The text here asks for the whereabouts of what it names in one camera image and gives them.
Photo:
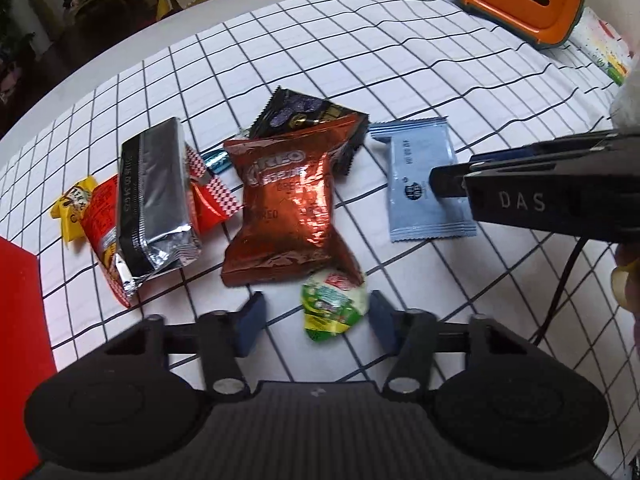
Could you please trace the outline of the person right hand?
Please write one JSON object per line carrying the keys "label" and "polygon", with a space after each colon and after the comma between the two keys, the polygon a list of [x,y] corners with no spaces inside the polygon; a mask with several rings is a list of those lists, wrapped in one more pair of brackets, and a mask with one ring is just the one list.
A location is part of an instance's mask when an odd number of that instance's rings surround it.
{"label": "person right hand", "polygon": [[639,258],[638,243],[619,244],[615,251],[616,267],[611,273],[614,298],[634,316],[636,330],[639,329]]}

